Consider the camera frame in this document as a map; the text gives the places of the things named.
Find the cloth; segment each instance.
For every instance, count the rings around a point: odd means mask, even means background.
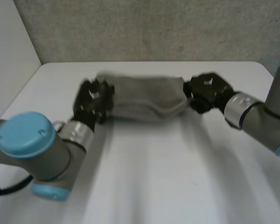
[[[128,77],[99,73],[97,79],[114,85],[111,115],[116,118],[161,121],[176,116],[188,105],[182,77]]]

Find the white wall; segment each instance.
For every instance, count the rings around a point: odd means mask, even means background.
[[[0,0],[0,116],[41,66],[12,0]]]

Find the metal band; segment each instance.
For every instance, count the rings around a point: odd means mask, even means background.
[[[71,120],[60,132],[62,139],[75,142],[83,146],[86,151],[91,146],[93,135],[93,131],[86,124],[76,120]]]
[[[231,122],[237,128],[241,128],[240,120],[246,110],[251,109],[251,106],[258,103],[259,100],[245,93],[238,93],[230,98],[224,109],[226,120]]]

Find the screw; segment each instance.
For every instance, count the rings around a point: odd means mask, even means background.
[[[43,135],[43,136],[45,136],[47,134],[47,132],[43,129],[39,130],[38,133]]]

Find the white table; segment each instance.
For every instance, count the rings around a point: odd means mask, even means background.
[[[49,63],[3,115],[38,111],[51,121],[71,115],[84,77],[111,70],[182,76],[216,71],[234,89],[265,100],[272,76],[254,62]],[[0,187],[25,177],[0,165]],[[280,158],[219,110],[188,109],[163,124],[114,121],[97,126],[69,200],[47,201],[29,188],[0,199],[0,224],[280,224]]]

